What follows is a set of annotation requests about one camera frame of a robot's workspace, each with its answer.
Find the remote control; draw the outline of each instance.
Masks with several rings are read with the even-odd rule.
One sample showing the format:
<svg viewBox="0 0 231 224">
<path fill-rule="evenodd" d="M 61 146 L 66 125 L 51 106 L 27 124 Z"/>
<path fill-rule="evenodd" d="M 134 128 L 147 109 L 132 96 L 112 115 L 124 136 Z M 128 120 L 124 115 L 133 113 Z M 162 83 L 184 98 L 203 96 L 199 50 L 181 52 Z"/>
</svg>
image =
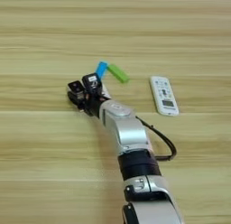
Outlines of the remote control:
<svg viewBox="0 0 231 224">
<path fill-rule="evenodd" d="M 106 86 L 103 84 L 103 90 L 102 90 L 102 94 L 103 96 L 107 97 L 107 98 L 111 98 Z"/>
<path fill-rule="evenodd" d="M 158 112 L 165 116 L 177 116 L 179 109 L 169 80 L 165 77 L 152 76 L 150 82 Z"/>
</svg>

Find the blue block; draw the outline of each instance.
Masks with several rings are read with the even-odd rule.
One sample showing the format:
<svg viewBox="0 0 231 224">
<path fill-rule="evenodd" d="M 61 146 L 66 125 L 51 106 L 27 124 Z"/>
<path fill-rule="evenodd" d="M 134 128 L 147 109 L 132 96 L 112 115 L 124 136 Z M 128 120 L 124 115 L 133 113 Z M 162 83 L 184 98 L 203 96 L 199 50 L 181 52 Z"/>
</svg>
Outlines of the blue block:
<svg viewBox="0 0 231 224">
<path fill-rule="evenodd" d="M 104 61 L 99 62 L 97 66 L 96 74 L 99 76 L 99 78 L 103 78 L 107 69 L 107 63 Z"/>
</svg>

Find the wooden surface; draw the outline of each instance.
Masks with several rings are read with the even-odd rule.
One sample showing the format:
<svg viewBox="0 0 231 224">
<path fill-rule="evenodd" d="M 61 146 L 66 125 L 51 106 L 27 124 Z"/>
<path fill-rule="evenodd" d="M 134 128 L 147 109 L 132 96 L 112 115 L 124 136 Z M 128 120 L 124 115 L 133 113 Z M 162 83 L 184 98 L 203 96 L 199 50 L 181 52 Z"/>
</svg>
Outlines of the wooden surface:
<svg viewBox="0 0 231 224">
<path fill-rule="evenodd" d="M 131 77 L 107 74 L 114 99 L 177 146 L 161 169 L 186 223 L 231 223 L 230 15 L 231 0 L 0 0 L 0 223 L 122 223 L 110 136 L 65 97 L 101 60 Z M 152 75 L 179 117 L 156 113 Z"/>
</svg>

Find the black cable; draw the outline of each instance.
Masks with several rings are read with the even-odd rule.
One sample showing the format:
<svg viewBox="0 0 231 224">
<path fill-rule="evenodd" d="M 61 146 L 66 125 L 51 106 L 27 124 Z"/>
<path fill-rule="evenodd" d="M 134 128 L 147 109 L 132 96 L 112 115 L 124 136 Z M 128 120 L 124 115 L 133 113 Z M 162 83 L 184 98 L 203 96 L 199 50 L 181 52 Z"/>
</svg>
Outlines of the black cable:
<svg viewBox="0 0 231 224">
<path fill-rule="evenodd" d="M 177 154 L 177 149 L 174 145 L 174 143 L 164 134 L 162 134 L 160 131 L 158 131 L 157 129 L 154 128 L 154 126 L 150 126 L 148 123 L 146 123 L 145 121 L 143 121 L 141 118 L 136 117 L 137 119 L 139 119 L 141 121 L 141 123 L 143 124 L 143 126 L 148 127 L 150 130 L 152 130 L 156 135 L 158 135 L 163 141 L 164 143 L 169 146 L 170 150 L 171 150 L 171 155 L 157 155 L 156 156 L 156 160 L 157 161 L 170 161 L 172 160 L 176 154 Z"/>
</svg>

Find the green block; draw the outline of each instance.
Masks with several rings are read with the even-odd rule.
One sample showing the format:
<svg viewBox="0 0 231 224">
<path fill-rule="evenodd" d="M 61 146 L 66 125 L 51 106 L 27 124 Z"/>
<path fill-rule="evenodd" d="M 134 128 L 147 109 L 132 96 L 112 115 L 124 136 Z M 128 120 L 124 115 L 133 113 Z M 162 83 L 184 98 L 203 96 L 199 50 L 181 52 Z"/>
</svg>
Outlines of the green block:
<svg viewBox="0 0 231 224">
<path fill-rule="evenodd" d="M 124 71 L 120 70 L 115 64 L 110 64 L 107 69 L 122 83 L 129 81 L 129 77 L 125 74 Z"/>
</svg>

